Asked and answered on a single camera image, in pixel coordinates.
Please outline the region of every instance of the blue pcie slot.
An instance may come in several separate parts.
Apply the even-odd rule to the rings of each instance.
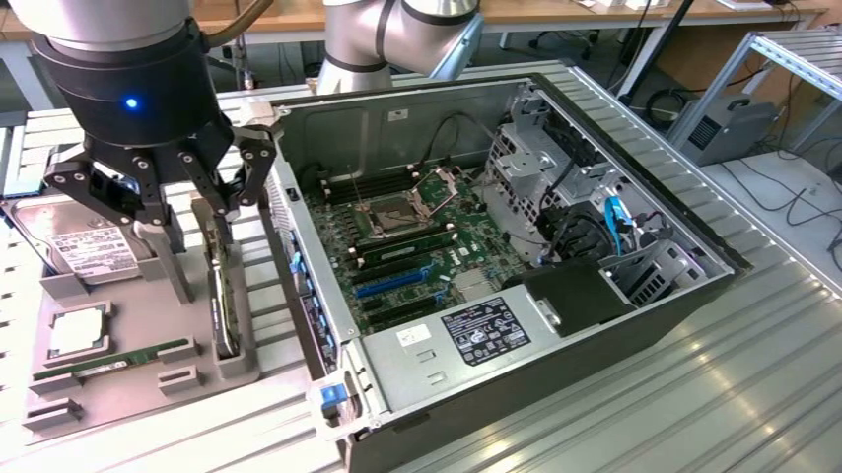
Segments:
[[[428,266],[424,266],[422,268],[418,268],[401,276],[386,279],[385,281],[381,281],[378,283],[369,284],[368,286],[362,286],[353,292],[353,295],[357,299],[361,299],[393,289],[401,288],[409,284],[420,283],[425,281],[425,278],[429,276],[430,270],[432,265],[429,264]]]

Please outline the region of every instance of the metal workbench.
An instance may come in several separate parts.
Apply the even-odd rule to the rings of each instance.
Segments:
[[[577,69],[556,62],[493,66],[464,77],[540,72],[579,104],[664,185],[753,264],[753,272],[649,349],[401,467],[463,471],[827,471],[842,465],[842,310],[789,244],[717,189],[669,145]],[[406,76],[405,85],[420,82]],[[290,97],[302,87],[253,95]],[[236,96],[221,96],[234,111]],[[65,111],[34,112],[15,130],[23,148],[78,140]],[[170,189],[177,193],[186,186]],[[245,215],[234,237],[245,259],[262,380],[212,398],[64,439],[22,447],[6,410],[23,378],[27,319],[40,293],[30,279],[0,272],[0,458],[11,471],[337,471],[336,449],[314,438],[304,405],[306,373],[276,274],[262,262],[258,223]],[[194,223],[182,221],[194,233]],[[33,264],[2,246],[2,266]]]

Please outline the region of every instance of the black pcie slot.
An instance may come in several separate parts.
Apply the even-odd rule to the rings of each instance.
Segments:
[[[432,253],[433,251],[438,251],[440,249],[442,249],[442,248],[445,248],[448,246],[452,246],[453,243],[455,243],[455,241],[452,239],[449,239],[444,243],[440,243],[440,244],[436,244],[436,245],[430,245],[426,248],[418,248],[412,253],[406,253],[406,254],[402,254],[400,256],[396,256],[388,262],[392,262],[392,261],[396,261],[396,260],[400,260],[400,259],[414,258],[416,256],[421,256],[422,254]],[[365,262],[365,264],[362,265],[362,269],[376,268],[377,266],[380,266],[382,264],[386,264],[386,261]]]
[[[446,232],[446,224],[441,224],[437,227],[426,227],[425,229],[414,230],[405,234],[390,236],[388,238],[378,239],[377,241],[370,241],[369,243],[362,243],[356,246],[356,252],[361,254],[365,251],[381,248],[382,246],[390,246],[392,244],[402,243],[404,241],[409,241],[417,237],[442,234],[444,232]]]
[[[368,315],[368,323],[377,325],[380,323],[389,322],[390,320],[412,315],[420,310],[434,306],[434,296],[428,296],[417,301],[398,305],[397,307],[386,308],[385,310]]]
[[[386,276],[393,275],[394,273],[400,273],[401,271],[409,271],[418,267],[418,263],[416,261],[402,260],[394,261],[378,268],[368,269],[354,274],[350,277],[352,284],[361,284],[374,279],[385,278]]]

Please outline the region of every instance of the pcie slot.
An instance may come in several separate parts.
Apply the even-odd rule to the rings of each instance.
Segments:
[[[422,299],[412,301],[410,303],[398,305],[397,307],[386,308],[385,310],[368,315],[368,323],[377,325],[380,323],[390,322],[398,318],[417,313],[418,311],[434,306],[440,297],[437,295],[426,296]]]
[[[385,293],[397,288],[402,288],[409,284],[421,283],[425,281],[425,278],[429,276],[429,271],[432,269],[432,265],[424,266],[421,269],[417,269],[401,276],[386,279],[374,284],[369,284],[368,286],[362,286],[361,288],[353,291],[353,295],[357,299],[365,298],[368,296],[376,296],[377,294]]]
[[[384,266],[380,266],[373,269],[368,269],[365,271],[360,271],[350,277],[350,284],[362,284],[368,281],[373,281],[374,279],[385,278],[392,274],[397,274],[401,271],[408,271],[410,269],[416,269],[418,267],[418,263],[412,260],[400,260],[389,263]]]

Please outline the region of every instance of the hard drive label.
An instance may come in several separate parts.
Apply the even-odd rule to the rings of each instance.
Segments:
[[[444,315],[441,322],[461,360],[472,367],[531,342],[503,298]]]
[[[50,235],[49,243],[80,277],[134,269],[137,262],[117,227]]]

